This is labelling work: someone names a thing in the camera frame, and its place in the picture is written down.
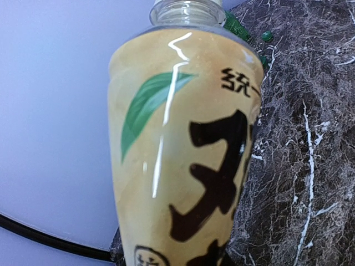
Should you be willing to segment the beige label tea bottle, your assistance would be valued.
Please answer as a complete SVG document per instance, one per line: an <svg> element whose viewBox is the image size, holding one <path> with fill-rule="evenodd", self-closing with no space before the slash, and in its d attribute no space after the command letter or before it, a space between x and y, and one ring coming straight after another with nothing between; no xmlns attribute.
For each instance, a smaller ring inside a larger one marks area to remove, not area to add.
<svg viewBox="0 0 355 266"><path fill-rule="evenodd" d="M220 265L247 179L263 66L221 1L156 1L109 63L126 265Z"/></svg>

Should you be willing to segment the green plastic soda bottle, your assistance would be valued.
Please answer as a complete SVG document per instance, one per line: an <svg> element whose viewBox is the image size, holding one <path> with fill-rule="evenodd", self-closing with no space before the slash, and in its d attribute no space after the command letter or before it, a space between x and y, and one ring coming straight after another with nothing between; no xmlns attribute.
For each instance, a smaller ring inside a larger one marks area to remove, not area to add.
<svg viewBox="0 0 355 266"><path fill-rule="evenodd" d="M239 20L230 12L225 12L224 28L234 35L248 42L251 38L248 30L239 22Z"/></svg>

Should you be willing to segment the dark green bottle cap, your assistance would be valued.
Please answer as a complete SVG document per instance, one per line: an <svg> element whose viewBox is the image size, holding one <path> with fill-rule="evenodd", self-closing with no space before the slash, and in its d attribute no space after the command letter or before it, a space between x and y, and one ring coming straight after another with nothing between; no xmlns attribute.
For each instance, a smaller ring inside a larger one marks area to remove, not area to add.
<svg viewBox="0 0 355 266"><path fill-rule="evenodd" d="M266 57L264 57L264 56L259 56L259 59L260 59L260 61L261 61L261 63L262 63L262 66L263 66L264 69L269 68L269 63L270 63L270 61L269 61Z"/></svg>

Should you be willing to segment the bright green bottle cap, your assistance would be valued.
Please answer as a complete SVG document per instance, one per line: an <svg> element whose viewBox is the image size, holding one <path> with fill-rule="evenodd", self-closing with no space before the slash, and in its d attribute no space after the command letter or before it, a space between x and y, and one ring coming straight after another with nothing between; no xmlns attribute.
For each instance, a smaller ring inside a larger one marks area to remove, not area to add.
<svg viewBox="0 0 355 266"><path fill-rule="evenodd" d="M268 30L261 34L261 38L264 42L270 42L273 39L273 34Z"/></svg>

